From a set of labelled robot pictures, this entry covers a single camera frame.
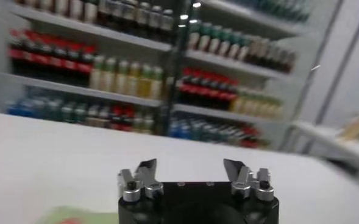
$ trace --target red label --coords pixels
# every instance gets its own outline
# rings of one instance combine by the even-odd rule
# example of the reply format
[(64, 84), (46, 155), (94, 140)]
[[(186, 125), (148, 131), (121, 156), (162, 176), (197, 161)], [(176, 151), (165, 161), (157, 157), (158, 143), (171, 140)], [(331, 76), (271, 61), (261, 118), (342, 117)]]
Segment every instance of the red label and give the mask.
[(56, 57), (51, 57), (51, 62), (50, 64), (52, 66), (61, 68), (62, 67), (62, 59), (56, 58)]
[(63, 67), (70, 70), (76, 70), (76, 63), (69, 60), (64, 60)]
[(90, 74), (92, 69), (93, 69), (92, 65), (81, 64), (81, 63), (77, 64), (77, 70), (79, 70), (80, 72)]
[(17, 50), (17, 49), (9, 49), (10, 57), (16, 58), (16, 59), (22, 59), (23, 58), (23, 51)]

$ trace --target soda bottle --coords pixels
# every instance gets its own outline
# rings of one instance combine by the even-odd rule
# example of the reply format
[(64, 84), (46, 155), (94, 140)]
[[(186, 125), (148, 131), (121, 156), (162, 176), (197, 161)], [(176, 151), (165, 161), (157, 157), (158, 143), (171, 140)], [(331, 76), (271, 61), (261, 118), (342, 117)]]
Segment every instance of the soda bottle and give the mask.
[(119, 63), (118, 74), (116, 76), (116, 89), (115, 91), (120, 94), (126, 94), (127, 90), (127, 76), (129, 72), (129, 63), (126, 60), (122, 60)]
[(151, 5), (148, 2), (140, 3), (137, 8), (136, 22), (137, 22), (137, 34), (140, 37), (147, 37), (148, 33), (148, 14), (151, 9)]
[(210, 44), (207, 49), (207, 51), (211, 54), (216, 54), (217, 49), (219, 49), (220, 46), (220, 39), (222, 38), (222, 32), (221, 32), (222, 26), (213, 26), (211, 28), (211, 35), (210, 35)]
[(135, 20), (137, 2), (135, 0), (124, 0), (123, 4), (121, 30), (126, 33), (134, 34), (137, 26)]
[(201, 37), (201, 21), (190, 24), (190, 36), (188, 41), (188, 48), (191, 50), (196, 50), (198, 46), (199, 39)]
[(138, 97), (147, 98), (150, 89), (151, 89), (151, 67), (147, 64), (144, 64), (141, 73), (140, 84), (137, 92)]
[(158, 5), (152, 7), (148, 20), (148, 35), (150, 39), (159, 40), (162, 8)]
[(84, 4), (85, 13), (83, 20), (90, 24), (97, 23), (99, 0), (84, 0)]
[(232, 29), (224, 29), (222, 31), (222, 37), (221, 37), (221, 44), (218, 51), (218, 55), (221, 57), (226, 57), (227, 52), (229, 50), (229, 47), (231, 45), (231, 39), (232, 39)]
[(172, 43), (174, 39), (174, 31), (172, 25), (174, 24), (174, 19), (172, 18), (172, 10), (166, 9), (163, 11), (162, 24), (160, 26), (160, 40), (165, 43)]
[(206, 51), (210, 41), (211, 23), (202, 23), (200, 29), (201, 38), (198, 44), (198, 50)]
[(90, 75), (90, 88), (99, 89), (101, 85), (101, 75), (104, 65), (105, 58), (101, 55), (98, 55), (94, 59), (94, 68)]
[(140, 81), (140, 64), (133, 62), (130, 65), (130, 72), (127, 79), (127, 94), (137, 96), (138, 83)]
[(230, 40), (231, 45), (230, 45), (230, 48), (227, 53), (227, 58), (236, 59), (236, 56), (238, 55), (240, 47), (241, 47), (242, 38), (243, 37), (242, 37), (241, 32), (234, 32), (231, 35), (231, 40)]
[(101, 73), (101, 90), (103, 91), (113, 92), (114, 90), (116, 80), (116, 62), (115, 58), (106, 59), (106, 64), (104, 66), (105, 69)]
[(153, 78), (151, 81), (151, 90), (149, 98), (159, 100), (162, 95), (162, 77), (163, 69), (161, 67), (154, 67)]

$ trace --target dark bottle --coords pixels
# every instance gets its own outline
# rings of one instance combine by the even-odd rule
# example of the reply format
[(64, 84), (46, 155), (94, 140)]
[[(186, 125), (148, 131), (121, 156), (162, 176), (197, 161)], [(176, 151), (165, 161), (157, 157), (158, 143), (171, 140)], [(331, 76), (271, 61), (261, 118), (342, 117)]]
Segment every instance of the dark bottle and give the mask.
[(163, 11), (162, 24), (160, 26), (160, 40), (165, 43), (173, 43), (174, 32), (173, 32), (174, 19), (172, 18), (172, 10), (166, 9)]
[(93, 69), (96, 48), (94, 46), (87, 46), (80, 53), (80, 63), (77, 65), (77, 70), (83, 77), (89, 77)]
[(110, 21), (110, 5), (114, 0), (100, 0), (98, 5), (97, 24), (100, 26), (108, 26)]
[(161, 20), (162, 8), (158, 5), (154, 5), (148, 19), (148, 36), (150, 39), (159, 40), (158, 34), (160, 33)]
[(25, 66), (25, 63), (24, 63), (25, 60), (23, 57), (24, 48), (23, 48), (23, 42), (22, 42), (21, 35), (15, 29), (11, 29), (10, 34), (12, 36), (12, 41), (10, 42), (10, 45), (9, 45), (9, 56), (12, 60), (13, 69), (24, 68), (24, 66)]
[(147, 2), (140, 3), (136, 12), (137, 35), (139, 37), (148, 37), (148, 14), (151, 6)]
[(134, 0), (124, 0), (123, 21), (121, 30), (125, 33), (135, 34), (136, 32), (136, 4)]

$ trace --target beverage bottle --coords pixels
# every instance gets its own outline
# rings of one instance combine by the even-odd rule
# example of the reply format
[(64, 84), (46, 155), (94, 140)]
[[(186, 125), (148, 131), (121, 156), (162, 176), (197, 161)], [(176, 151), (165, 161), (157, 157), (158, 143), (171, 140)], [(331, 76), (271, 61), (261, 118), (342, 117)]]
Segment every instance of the beverage bottle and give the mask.
[(122, 60), (119, 63), (118, 73), (116, 76), (116, 89), (115, 91), (120, 94), (126, 94), (127, 90), (127, 75), (129, 72), (129, 63), (126, 60)]
[(148, 2), (141, 2), (136, 12), (137, 34), (140, 37), (147, 37), (148, 34), (148, 15), (151, 5)]
[(10, 30), (12, 40), (9, 46), (9, 55), (12, 60), (13, 69), (25, 67), (23, 39), (17, 30)]
[(159, 40), (160, 25), (162, 22), (162, 8), (154, 5), (149, 13), (148, 19), (148, 36), (150, 39)]
[(71, 19), (80, 20), (83, 12), (83, 2), (81, 0), (70, 0), (71, 1)]
[(92, 72), (95, 52), (94, 46), (87, 46), (80, 53), (80, 63), (77, 65), (77, 70), (83, 77), (89, 77)]
[(160, 26), (160, 40), (165, 43), (172, 44), (174, 39), (173, 31), (174, 19), (172, 18), (172, 10), (166, 9), (163, 11), (162, 24)]
[(87, 104), (79, 104), (75, 109), (75, 121), (77, 124), (84, 125), (87, 118)]
[(249, 46), (251, 45), (251, 36), (249, 35), (242, 35), (241, 36), (241, 44), (240, 49), (235, 57), (238, 61), (244, 61), (244, 59), (247, 57)]
[(138, 97), (147, 98), (148, 93), (151, 89), (151, 67), (147, 64), (143, 65), (143, 70), (141, 72), (140, 84), (138, 88), (137, 95)]
[(97, 16), (97, 23), (100, 26), (108, 26), (110, 17), (111, 17), (111, 9), (112, 4), (116, 1), (112, 0), (100, 0), (98, 5), (98, 16)]
[(241, 43), (242, 43), (242, 34), (241, 32), (234, 32), (231, 35), (231, 39), (230, 39), (230, 47), (229, 50), (227, 51), (227, 58), (229, 59), (236, 59), (236, 56), (239, 53), (240, 47), (241, 47)]
[(229, 47), (231, 45), (232, 39), (232, 29), (224, 29), (222, 31), (221, 44), (218, 51), (218, 55), (221, 57), (226, 57)]
[(84, 0), (84, 21), (86, 23), (97, 23), (99, 0)]
[(270, 41), (268, 39), (262, 39), (260, 50), (257, 54), (257, 63), (255, 63), (256, 65), (266, 67), (266, 56), (268, 53), (269, 45)]
[(188, 49), (196, 50), (199, 39), (201, 37), (201, 21), (190, 24), (190, 36), (188, 41)]
[(113, 92), (113, 88), (115, 87), (115, 67), (116, 67), (116, 59), (108, 58), (106, 59), (106, 64), (104, 66), (104, 71), (102, 72), (101, 78), (101, 90), (107, 92)]
[(90, 75), (90, 88), (99, 89), (101, 85), (101, 75), (104, 65), (105, 58), (101, 55), (98, 55), (94, 59), (94, 68)]
[(210, 35), (210, 44), (207, 49), (207, 51), (211, 54), (217, 54), (217, 49), (219, 49), (220, 46), (220, 39), (222, 38), (222, 32), (221, 32), (222, 26), (213, 26), (211, 28), (211, 35)]
[(123, 3), (123, 21), (121, 30), (126, 33), (134, 34), (137, 26), (135, 19), (137, 2), (135, 0), (124, 0)]
[(199, 39), (199, 44), (197, 49), (200, 51), (206, 51), (210, 41), (210, 32), (211, 32), (211, 23), (202, 23)]
[(154, 118), (151, 113), (147, 113), (144, 117), (143, 134), (151, 135), (154, 128)]
[(149, 98), (159, 100), (162, 96), (162, 78), (163, 69), (161, 67), (154, 67), (153, 77), (151, 79), (151, 90), (149, 92)]
[(56, 14), (60, 16), (68, 16), (69, 12), (69, 0), (57, 0), (56, 2)]
[(140, 110), (136, 111), (132, 126), (132, 132), (141, 133), (141, 130), (143, 128), (143, 114)]
[(137, 90), (139, 89), (140, 82), (140, 64), (133, 62), (130, 65), (129, 75), (127, 77), (127, 94), (131, 96), (137, 96)]

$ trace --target clear bottle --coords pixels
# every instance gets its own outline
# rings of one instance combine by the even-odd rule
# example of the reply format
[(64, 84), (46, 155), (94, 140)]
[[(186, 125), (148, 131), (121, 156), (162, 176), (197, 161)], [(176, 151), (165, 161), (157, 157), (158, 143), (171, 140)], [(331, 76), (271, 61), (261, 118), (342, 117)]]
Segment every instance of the clear bottle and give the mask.
[(106, 63), (104, 66), (104, 71), (102, 72), (102, 83), (101, 83), (101, 90), (107, 92), (113, 92), (113, 87), (115, 86), (116, 74), (115, 74), (115, 67), (116, 67), (116, 59), (115, 58), (108, 58), (106, 59)]
[(154, 67), (153, 77), (151, 79), (151, 89), (149, 98), (159, 100), (162, 95), (162, 78), (163, 69), (161, 67)]
[(90, 75), (90, 88), (99, 89), (101, 85), (101, 75), (105, 58), (98, 55), (94, 59), (94, 68)]
[(120, 94), (126, 94), (127, 90), (127, 76), (129, 72), (129, 63), (126, 60), (122, 60), (119, 63), (118, 73), (116, 76), (116, 89), (115, 91)]
[(137, 96), (138, 83), (140, 81), (140, 64), (133, 62), (130, 65), (130, 71), (127, 78), (127, 94)]

